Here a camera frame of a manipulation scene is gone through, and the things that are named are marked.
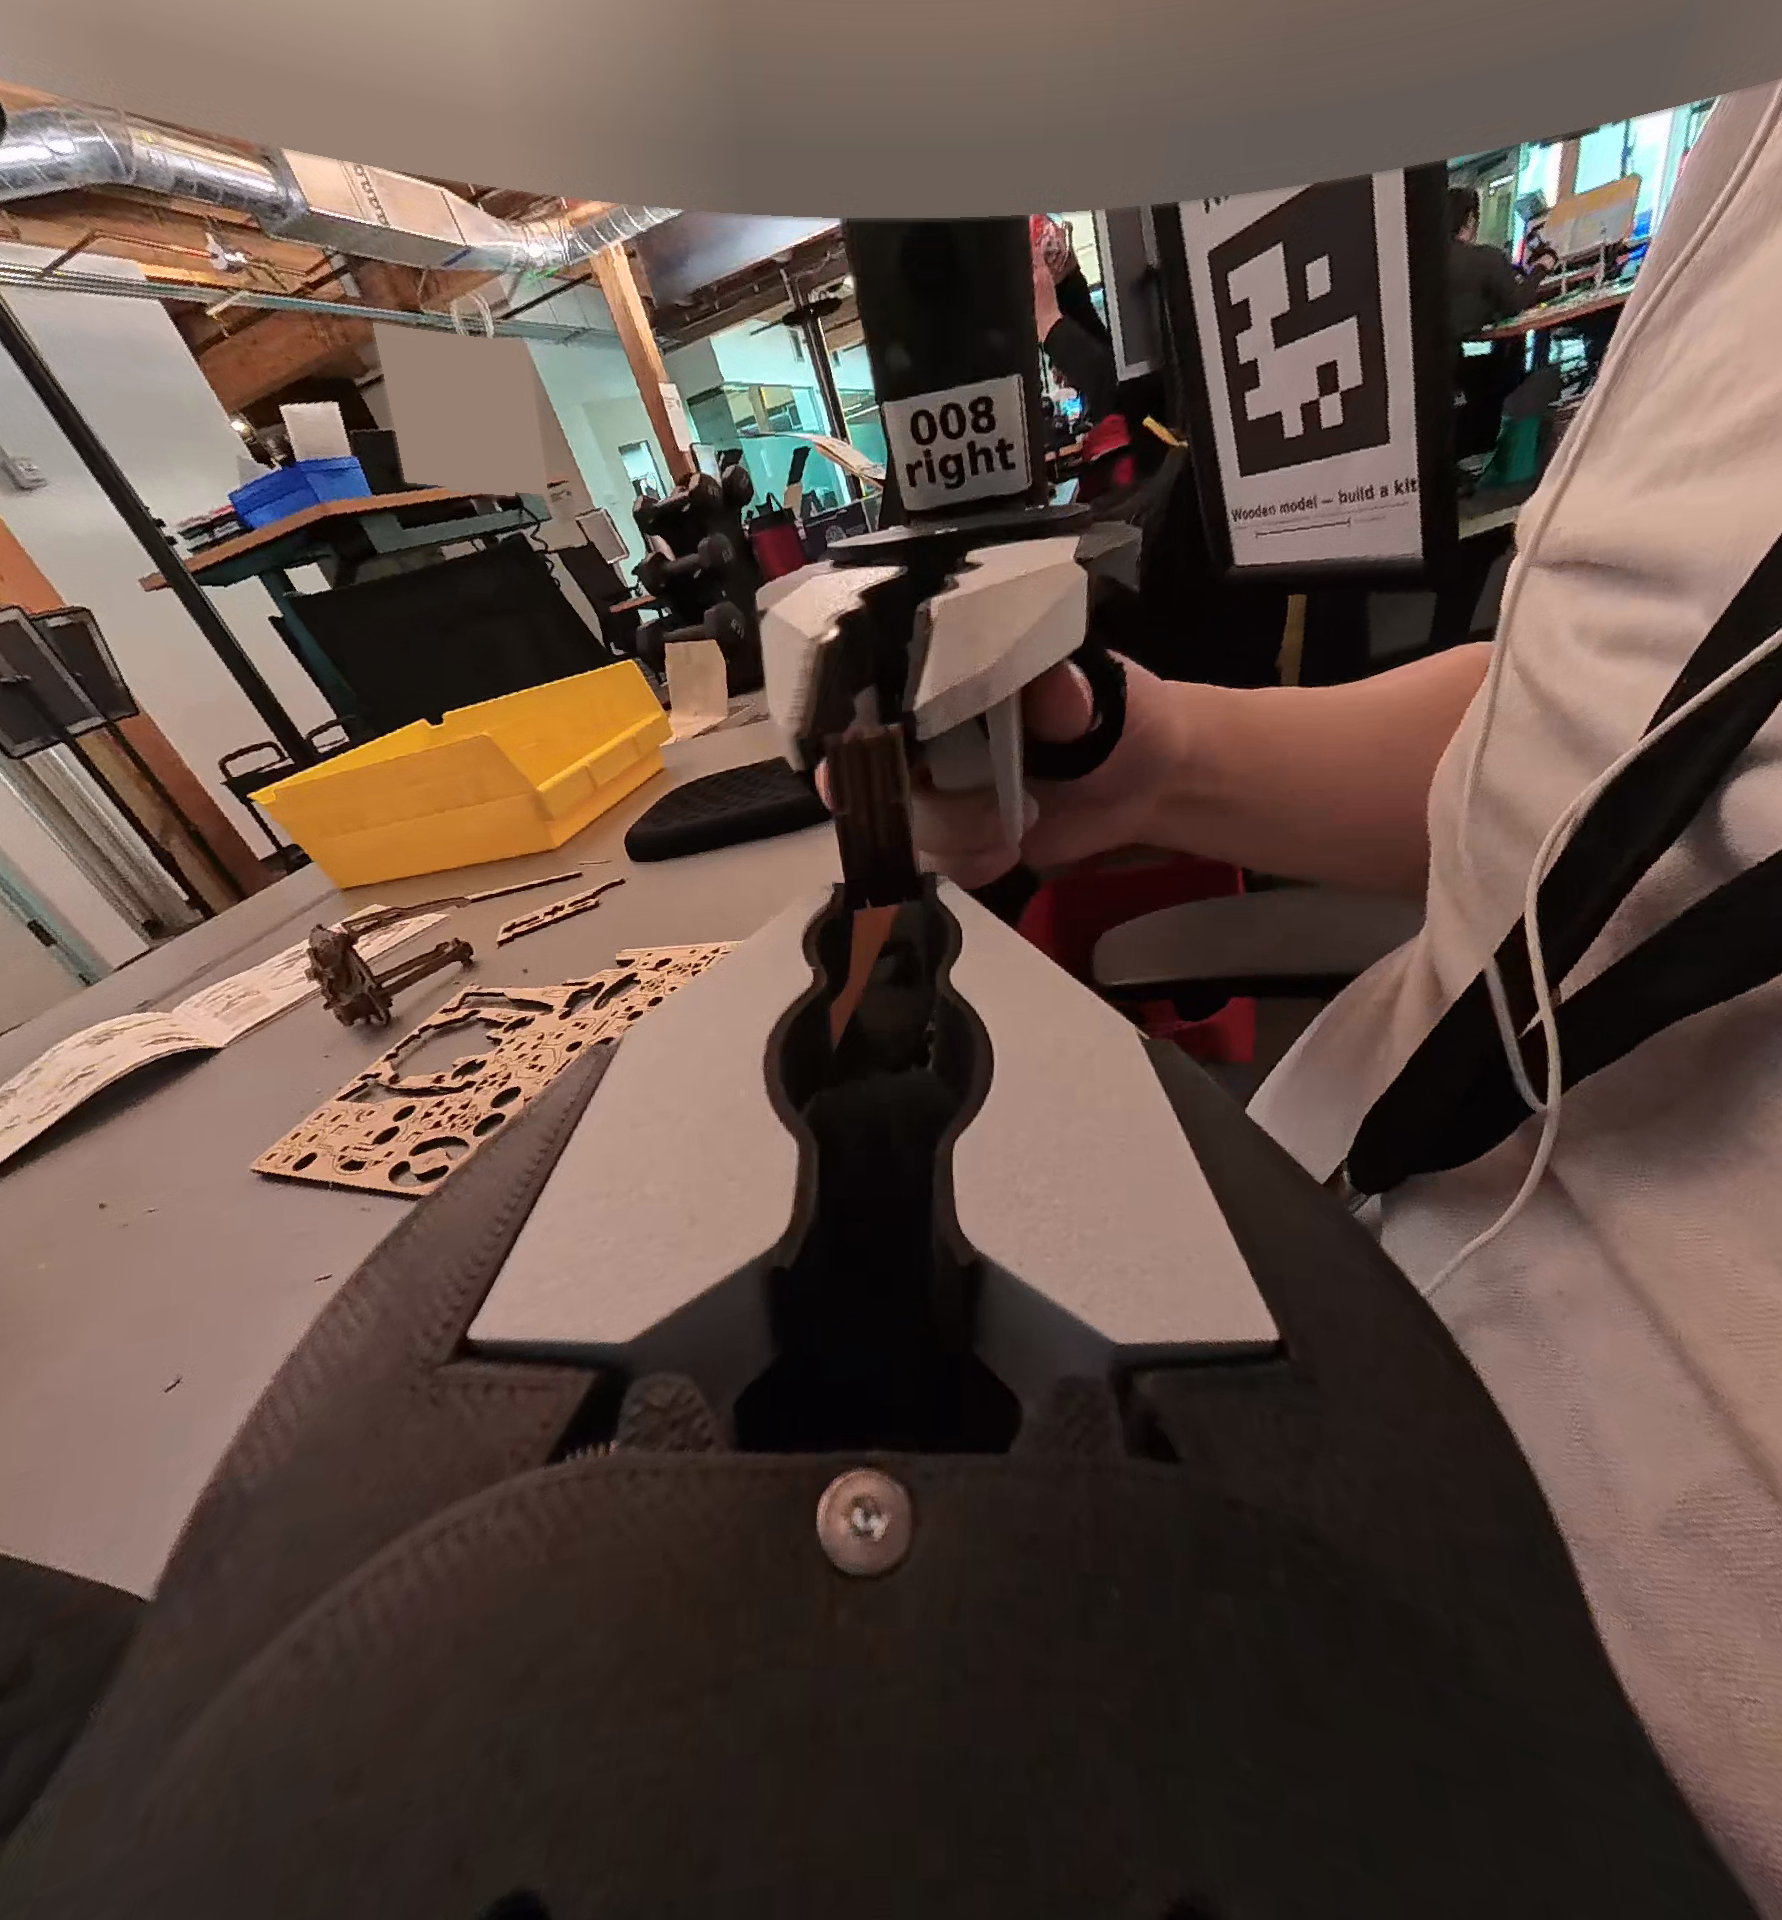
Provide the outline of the printed marker sign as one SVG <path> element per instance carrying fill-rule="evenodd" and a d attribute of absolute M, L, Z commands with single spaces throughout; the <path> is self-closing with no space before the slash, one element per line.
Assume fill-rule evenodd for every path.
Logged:
<path fill-rule="evenodd" d="M 1448 166 L 1154 209 L 1214 565 L 1431 581 L 1457 540 Z"/>

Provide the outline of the dark wall-mounted holder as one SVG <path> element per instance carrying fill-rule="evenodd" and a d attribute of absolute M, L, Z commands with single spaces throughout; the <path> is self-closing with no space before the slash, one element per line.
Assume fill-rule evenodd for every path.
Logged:
<path fill-rule="evenodd" d="M 85 608 L 0 608 L 0 756 L 20 762 L 140 714 Z"/>

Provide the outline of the black floor lamp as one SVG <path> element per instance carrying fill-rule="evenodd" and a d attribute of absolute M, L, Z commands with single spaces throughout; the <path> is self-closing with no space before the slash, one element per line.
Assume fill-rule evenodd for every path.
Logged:
<path fill-rule="evenodd" d="M 0 104 L 0 140 L 7 131 L 7 115 Z M 145 556 L 158 568 L 161 585 L 182 606 L 207 646 L 223 666 L 237 692 L 255 706 L 274 743 L 298 766 L 311 766 L 318 760 L 316 750 L 298 722 L 289 716 L 278 696 L 269 687 L 253 657 L 232 634 L 230 625 L 194 582 L 180 561 L 168 535 L 158 526 L 158 518 L 142 500 L 136 487 L 123 472 L 111 450 L 99 439 L 88 419 L 79 412 L 73 399 L 57 379 L 53 368 L 43 357 L 38 344 L 29 337 L 14 310 L 0 291 L 0 347 L 10 357 L 25 383 L 37 397 L 43 412 L 56 423 L 66 443 L 78 455 L 95 485 L 111 503 L 111 509 L 123 519 L 136 535 Z"/>

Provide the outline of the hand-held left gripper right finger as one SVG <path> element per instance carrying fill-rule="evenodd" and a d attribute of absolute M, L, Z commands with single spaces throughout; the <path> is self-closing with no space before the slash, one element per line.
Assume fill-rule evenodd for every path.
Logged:
<path fill-rule="evenodd" d="M 1143 1034 L 943 881 L 989 1064 L 951 1147 L 978 1345 L 1276 1345 Z"/>

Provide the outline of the laser-cut wooden sheet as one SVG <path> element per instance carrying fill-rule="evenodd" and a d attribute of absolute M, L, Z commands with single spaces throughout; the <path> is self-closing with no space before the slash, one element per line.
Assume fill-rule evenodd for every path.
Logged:
<path fill-rule="evenodd" d="M 259 1154 L 253 1171 L 402 1199 L 437 1191 L 567 1068 L 733 948 L 627 948 L 577 982 L 458 991 Z"/>

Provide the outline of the black dumbbell rack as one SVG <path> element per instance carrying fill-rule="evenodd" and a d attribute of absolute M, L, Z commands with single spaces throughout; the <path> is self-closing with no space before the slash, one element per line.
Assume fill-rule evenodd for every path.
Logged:
<path fill-rule="evenodd" d="M 760 689 L 762 575 L 742 530 L 754 496 L 754 476 L 733 455 L 719 476 L 699 471 L 674 493 L 639 498 L 634 522 L 644 556 L 634 575 L 655 613 L 639 627 L 634 650 L 652 675 L 663 675 L 667 640 L 709 639 L 727 666 L 731 693 Z"/>

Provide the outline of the dark wooden model part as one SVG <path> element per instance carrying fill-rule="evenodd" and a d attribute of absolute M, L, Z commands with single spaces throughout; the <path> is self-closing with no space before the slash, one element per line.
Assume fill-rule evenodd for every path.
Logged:
<path fill-rule="evenodd" d="M 828 738 L 828 773 L 845 908 L 899 908 L 921 891 L 904 731 L 852 720 Z"/>

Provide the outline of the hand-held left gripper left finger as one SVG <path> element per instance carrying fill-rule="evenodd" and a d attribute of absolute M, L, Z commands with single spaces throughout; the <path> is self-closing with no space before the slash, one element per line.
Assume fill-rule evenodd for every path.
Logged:
<path fill-rule="evenodd" d="M 807 937 L 834 900 L 793 900 L 615 1044 L 472 1345 L 771 1345 L 803 1150 L 767 1055 L 812 991 Z"/>

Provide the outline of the red chair part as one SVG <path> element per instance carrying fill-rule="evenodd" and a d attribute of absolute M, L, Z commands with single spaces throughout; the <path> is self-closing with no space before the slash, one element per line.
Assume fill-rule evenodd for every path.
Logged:
<path fill-rule="evenodd" d="M 1096 943 L 1118 924 L 1196 900 L 1243 893 L 1239 869 L 1182 854 L 1126 854 L 1081 862 L 1040 882 L 1022 908 L 1022 937 L 1091 987 Z M 1258 1009 L 1253 998 L 1228 998 L 1193 1015 L 1169 998 L 1133 1000 L 1118 1009 L 1143 1034 L 1177 1044 L 1203 1066 L 1250 1066 L 1256 1055 Z"/>

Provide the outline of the silver round air duct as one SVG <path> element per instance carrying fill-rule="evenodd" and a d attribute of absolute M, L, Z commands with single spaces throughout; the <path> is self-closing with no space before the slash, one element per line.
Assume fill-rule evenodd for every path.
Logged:
<path fill-rule="evenodd" d="M 679 217 L 672 207 L 617 203 L 510 221 L 383 166 L 283 147 L 242 154 L 117 109 L 16 110 L 0 137 L 0 206 L 85 188 L 240 214 L 288 243 L 443 273 L 565 273 Z"/>

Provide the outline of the blue plastic bin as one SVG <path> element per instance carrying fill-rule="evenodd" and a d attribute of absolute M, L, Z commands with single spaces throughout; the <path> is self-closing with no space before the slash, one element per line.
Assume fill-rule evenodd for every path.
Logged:
<path fill-rule="evenodd" d="M 265 471 L 230 493 L 232 513 L 247 532 L 349 498 L 367 498 L 374 487 L 352 455 L 296 459 Z"/>

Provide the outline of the black metal cart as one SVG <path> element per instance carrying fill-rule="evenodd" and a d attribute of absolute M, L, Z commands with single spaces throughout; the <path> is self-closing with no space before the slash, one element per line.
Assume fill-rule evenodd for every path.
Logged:
<path fill-rule="evenodd" d="M 278 838 L 278 827 L 257 803 L 265 788 L 303 771 L 327 757 L 345 753 L 350 747 L 350 735 L 345 722 L 330 719 L 318 729 L 305 732 L 309 760 L 298 762 L 285 753 L 276 742 L 255 742 L 244 750 L 223 756 L 218 764 L 220 779 L 236 803 L 253 817 L 259 833 L 269 843 L 263 865 L 274 874 L 292 874 L 309 865 L 309 854 L 298 843 Z"/>

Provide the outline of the wooden top workbench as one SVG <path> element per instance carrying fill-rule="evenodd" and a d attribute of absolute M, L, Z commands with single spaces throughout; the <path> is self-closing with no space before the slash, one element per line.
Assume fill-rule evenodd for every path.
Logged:
<path fill-rule="evenodd" d="M 614 664 L 541 535 L 541 495 L 413 491 L 311 500 L 184 559 L 257 581 L 349 743 Z"/>

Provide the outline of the notched wooden strip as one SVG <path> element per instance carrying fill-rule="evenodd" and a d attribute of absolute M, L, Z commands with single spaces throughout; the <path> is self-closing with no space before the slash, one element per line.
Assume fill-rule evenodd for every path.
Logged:
<path fill-rule="evenodd" d="M 627 882 L 626 876 L 610 876 L 570 898 L 553 900 L 545 906 L 532 908 L 519 913 L 518 918 L 510 918 L 504 924 L 501 924 L 494 937 L 494 944 L 498 948 L 509 946 L 518 943 L 519 938 L 532 937 L 533 932 L 547 931 L 552 926 L 582 918 L 584 913 L 597 910 L 600 904 L 610 893 L 624 886 L 626 882 Z"/>

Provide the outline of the black mesh wrist rest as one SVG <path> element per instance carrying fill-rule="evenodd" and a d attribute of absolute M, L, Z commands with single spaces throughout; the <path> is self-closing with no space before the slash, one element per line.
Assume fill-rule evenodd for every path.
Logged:
<path fill-rule="evenodd" d="M 810 779 L 781 756 L 683 781 L 624 833 L 624 854 L 657 865 L 723 847 L 762 843 L 830 824 Z"/>

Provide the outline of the dark cloth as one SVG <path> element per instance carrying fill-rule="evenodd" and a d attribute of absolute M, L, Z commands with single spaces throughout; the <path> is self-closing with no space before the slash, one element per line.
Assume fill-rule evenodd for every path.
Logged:
<path fill-rule="evenodd" d="M 0 1849 L 79 1739 L 143 1602 L 0 1552 Z"/>

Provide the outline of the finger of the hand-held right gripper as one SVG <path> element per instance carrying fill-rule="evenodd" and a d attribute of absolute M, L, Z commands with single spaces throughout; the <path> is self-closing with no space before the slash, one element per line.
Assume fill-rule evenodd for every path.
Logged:
<path fill-rule="evenodd" d="M 923 658 L 908 696 L 928 743 L 977 720 L 1083 642 L 1087 575 L 1079 537 L 975 546 L 921 608 Z"/>
<path fill-rule="evenodd" d="M 796 773 L 810 773 L 823 742 L 852 724 L 864 689 L 879 722 L 914 742 L 905 581 L 905 567 L 805 567 L 760 590 L 763 693 Z"/>

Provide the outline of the person's right hand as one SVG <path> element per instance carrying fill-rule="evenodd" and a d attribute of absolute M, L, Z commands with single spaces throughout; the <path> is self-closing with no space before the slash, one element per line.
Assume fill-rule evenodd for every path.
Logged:
<path fill-rule="evenodd" d="M 1123 687 L 1123 731 L 1102 766 L 1077 781 L 1026 781 L 1022 825 L 1007 830 L 988 788 L 944 791 L 917 771 L 910 787 L 912 835 L 921 871 L 967 888 L 1024 865 L 1054 871 L 1130 847 L 1241 856 L 1238 689 L 1165 681 L 1113 657 Z"/>

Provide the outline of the white paper bag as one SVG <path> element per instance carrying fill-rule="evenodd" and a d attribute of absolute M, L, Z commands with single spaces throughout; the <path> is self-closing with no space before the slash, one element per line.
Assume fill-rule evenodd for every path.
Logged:
<path fill-rule="evenodd" d="M 672 742 L 689 742 L 731 716 L 729 664 L 719 640 L 667 639 L 663 684 Z"/>

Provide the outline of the yellow plastic bin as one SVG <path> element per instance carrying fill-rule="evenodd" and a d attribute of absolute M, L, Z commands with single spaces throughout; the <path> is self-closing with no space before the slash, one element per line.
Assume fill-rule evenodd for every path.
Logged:
<path fill-rule="evenodd" d="M 448 713 L 255 791 L 339 886 L 552 852 L 663 767 L 667 713 L 634 662 Z"/>

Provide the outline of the instruction booklet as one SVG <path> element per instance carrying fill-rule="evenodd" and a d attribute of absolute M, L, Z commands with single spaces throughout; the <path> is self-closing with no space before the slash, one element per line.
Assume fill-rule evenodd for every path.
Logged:
<path fill-rule="evenodd" d="M 419 913 L 405 931 L 365 938 L 363 950 L 382 970 L 398 946 L 434 929 L 442 918 L 442 911 Z M 166 1013 L 140 1013 L 82 1029 L 0 1086 L 0 1166 L 120 1079 L 186 1055 L 214 1055 L 309 998 L 319 1002 L 308 978 L 302 940 Z"/>

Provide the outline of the wooden gear axle assembly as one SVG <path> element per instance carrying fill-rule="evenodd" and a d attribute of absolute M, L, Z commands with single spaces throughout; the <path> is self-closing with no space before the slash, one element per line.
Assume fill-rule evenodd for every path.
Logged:
<path fill-rule="evenodd" d="M 446 938 L 409 958 L 378 968 L 363 950 L 375 932 L 405 931 L 419 918 L 409 908 L 379 908 L 339 924 L 313 924 L 305 938 L 305 970 L 324 1010 L 342 1026 L 385 1026 L 396 998 L 448 968 L 472 968 L 474 948 L 463 938 Z"/>

